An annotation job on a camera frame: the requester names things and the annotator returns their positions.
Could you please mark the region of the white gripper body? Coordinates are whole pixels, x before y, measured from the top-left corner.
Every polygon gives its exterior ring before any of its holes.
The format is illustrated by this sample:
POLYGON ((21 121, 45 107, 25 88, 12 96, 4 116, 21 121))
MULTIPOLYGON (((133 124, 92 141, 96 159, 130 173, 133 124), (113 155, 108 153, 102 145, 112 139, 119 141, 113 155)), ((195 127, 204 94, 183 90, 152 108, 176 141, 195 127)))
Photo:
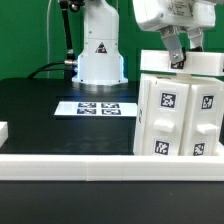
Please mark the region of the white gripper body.
POLYGON ((133 7, 136 22, 143 31, 158 31, 167 26, 215 26, 215 7, 196 0, 133 0, 133 7))

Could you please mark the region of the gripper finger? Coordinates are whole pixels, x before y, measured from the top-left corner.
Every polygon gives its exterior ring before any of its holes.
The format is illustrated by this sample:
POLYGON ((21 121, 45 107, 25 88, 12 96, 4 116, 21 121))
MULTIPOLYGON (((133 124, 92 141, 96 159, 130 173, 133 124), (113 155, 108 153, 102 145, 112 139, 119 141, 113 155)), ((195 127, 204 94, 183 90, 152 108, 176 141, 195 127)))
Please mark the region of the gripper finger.
POLYGON ((166 47, 170 61, 176 64, 185 60, 185 49, 182 47, 179 39, 179 31, 177 26, 167 26, 160 30, 160 36, 164 46, 166 47))
POLYGON ((188 28, 187 36, 190 42, 190 50, 194 52, 203 51, 203 30, 200 27, 188 28))

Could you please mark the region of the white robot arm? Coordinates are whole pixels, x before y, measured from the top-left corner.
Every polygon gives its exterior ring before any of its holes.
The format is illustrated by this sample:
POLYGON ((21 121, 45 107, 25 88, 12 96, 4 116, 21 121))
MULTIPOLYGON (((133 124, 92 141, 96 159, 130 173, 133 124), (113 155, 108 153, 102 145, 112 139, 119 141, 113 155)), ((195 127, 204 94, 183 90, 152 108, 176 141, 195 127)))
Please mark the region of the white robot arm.
MULTIPOLYGON (((132 0, 143 31, 158 32, 173 64, 186 60, 179 34, 202 47, 205 29, 215 26, 215 6, 223 0, 132 0)), ((75 82, 91 85, 126 83, 124 60, 118 51, 119 14, 106 0, 84 0, 84 48, 78 56, 75 82)))

